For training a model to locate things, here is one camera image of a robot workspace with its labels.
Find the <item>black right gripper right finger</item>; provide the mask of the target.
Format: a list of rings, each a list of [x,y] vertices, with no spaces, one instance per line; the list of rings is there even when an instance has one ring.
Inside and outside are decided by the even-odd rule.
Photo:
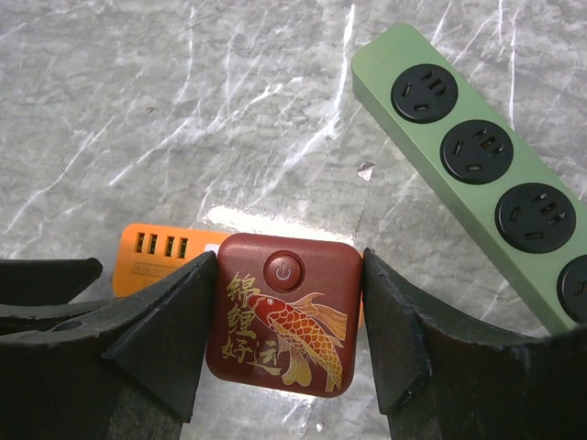
[[[586,329],[520,335],[416,287],[370,249],[363,307],[394,439],[583,439]]]

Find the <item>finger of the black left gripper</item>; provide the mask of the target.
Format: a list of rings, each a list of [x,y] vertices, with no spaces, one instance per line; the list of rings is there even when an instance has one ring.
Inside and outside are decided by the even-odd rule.
[[[102,274],[96,258],[3,259],[1,261],[1,331],[45,331],[102,306],[101,301],[72,299]]]

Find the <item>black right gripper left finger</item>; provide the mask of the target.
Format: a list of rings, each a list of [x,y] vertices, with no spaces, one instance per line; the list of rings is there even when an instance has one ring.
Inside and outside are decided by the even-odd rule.
[[[45,331],[1,331],[4,439],[176,439],[192,417],[216,255]]]

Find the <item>orange power strip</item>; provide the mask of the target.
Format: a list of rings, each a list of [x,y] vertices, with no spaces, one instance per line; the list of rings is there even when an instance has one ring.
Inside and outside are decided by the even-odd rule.
[[[316,304],[338,311],[336,321],[360,322],[362,255],[335,241],[132,224],[120,238],[114,292],[128,296],[208,251],[216,254],[220,313],[252,292],[287,302],[315,293]]]

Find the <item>red koi cube adapter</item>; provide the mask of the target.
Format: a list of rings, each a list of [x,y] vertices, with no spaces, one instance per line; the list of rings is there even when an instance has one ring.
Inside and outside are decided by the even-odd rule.
[[[217,251],[208,368],[221,380],[341,395],[354,376],[362,269],[345,243],[228,237]]]

